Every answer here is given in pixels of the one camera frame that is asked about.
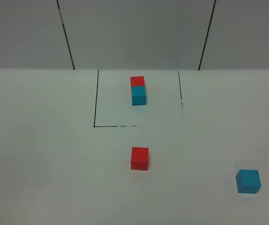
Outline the template blue cube block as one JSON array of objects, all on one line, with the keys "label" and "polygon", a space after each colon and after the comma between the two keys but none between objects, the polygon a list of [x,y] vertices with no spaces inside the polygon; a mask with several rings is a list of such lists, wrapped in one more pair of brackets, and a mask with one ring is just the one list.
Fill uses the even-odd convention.
[{"label": "template blue cube block", "polygon": [[132,105],[146,105],[145,86],[131,86]]}]

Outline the template red cube block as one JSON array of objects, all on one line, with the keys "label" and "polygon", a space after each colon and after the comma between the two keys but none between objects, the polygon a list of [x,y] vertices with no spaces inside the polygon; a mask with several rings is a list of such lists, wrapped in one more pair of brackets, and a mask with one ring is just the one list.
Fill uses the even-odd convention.
[{"label": "template red cube block", "polygon": [[132,76],[130,79],[131,79],[131,87],[145,86],[144,76]]}]

